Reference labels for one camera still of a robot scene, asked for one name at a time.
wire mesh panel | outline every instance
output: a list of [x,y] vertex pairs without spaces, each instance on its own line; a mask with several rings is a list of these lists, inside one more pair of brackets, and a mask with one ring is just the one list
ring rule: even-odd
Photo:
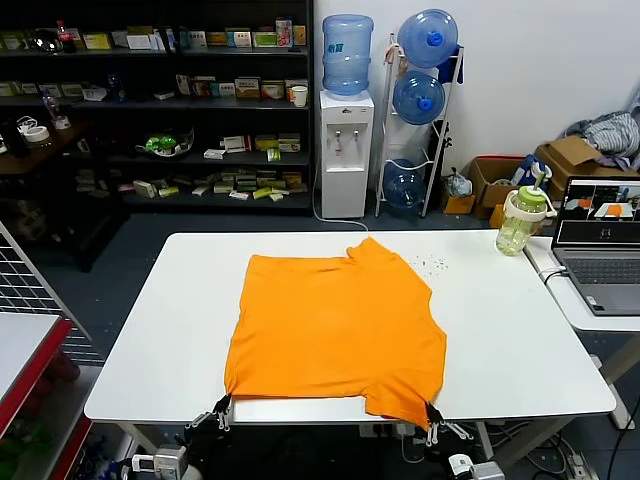
[[0,222],[0,312],[60,315],[73,328],[62,349],[79,365],[102,365],[104,358],[69,308]]

cardboard box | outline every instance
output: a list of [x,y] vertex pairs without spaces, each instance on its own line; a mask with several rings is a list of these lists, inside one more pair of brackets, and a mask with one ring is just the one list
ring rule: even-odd
[[496,180],[510,180],[518,166],[518,158],[476,157],[469,168],[469,180],[473,183],[473,194],[477,207],[474,214],[480,218],[489,218],[498,204],[504,204],[507,194],[518,187],[515,185],[492,185]]
[[501,228],[504,221],[504,204],[496,205],[489,219],[489,228]]
[[445,187],[442,187],[442,211],[445,215],[468,215],[473,210],[475,195],[468,197],[451,197]]
[[579,137],[562,138],[549,144],[540,145],[536,148],[534,155],[547,163],[553,171],[548,191],[552,200],[562,199],[567,179],[571,176],[639,176],[638,172],[634,170],[623,171],[619,168],[600,166],[593,161],[594,158],[601,156],[600,152],[587,145]]

white cup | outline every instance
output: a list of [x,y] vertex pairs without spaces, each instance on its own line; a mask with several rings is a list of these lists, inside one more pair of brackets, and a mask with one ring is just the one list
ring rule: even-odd
[[298,85],[296,87],[291,87],[291,91],[293,92],[293,104],[296,107],[304,107],[307,104],[307,93],[309,89],[302,85]]

laptop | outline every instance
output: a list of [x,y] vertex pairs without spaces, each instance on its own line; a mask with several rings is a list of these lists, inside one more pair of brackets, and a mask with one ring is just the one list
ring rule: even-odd
[[594,315],[640,316],[640,177],[570,177],[551,249]]

tape roll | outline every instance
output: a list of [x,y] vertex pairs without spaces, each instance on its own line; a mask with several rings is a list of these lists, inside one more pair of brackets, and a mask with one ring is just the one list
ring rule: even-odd
[[47,127],[40,125],[38,127],[30,128],[23,135],[27,142],[38,143],[49,138],[49,130],[47,130]]

